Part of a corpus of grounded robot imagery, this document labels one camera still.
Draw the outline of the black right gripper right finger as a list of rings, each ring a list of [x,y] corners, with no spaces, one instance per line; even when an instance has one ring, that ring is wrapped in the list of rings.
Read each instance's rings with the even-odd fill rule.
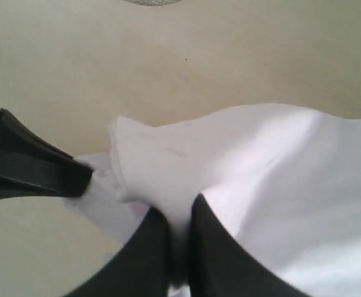
[[[189,286],[192,296],[295,295],[295,288],[241,248],[203,195],[197,196],[191,214]]]

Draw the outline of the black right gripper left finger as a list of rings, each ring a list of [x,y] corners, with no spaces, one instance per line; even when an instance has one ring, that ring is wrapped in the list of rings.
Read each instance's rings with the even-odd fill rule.
[[[89,296],[167,296],[179,273],[165,217],[150,208],[129,241],[92,278],[68,293]]]

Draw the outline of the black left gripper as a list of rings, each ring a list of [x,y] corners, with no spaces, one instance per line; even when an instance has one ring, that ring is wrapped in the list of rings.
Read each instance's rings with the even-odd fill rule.
[[[78,198],[87,190],[92,173],[91,167],[73,160],[35,135],[10,111],[0,109],[0,200]]]

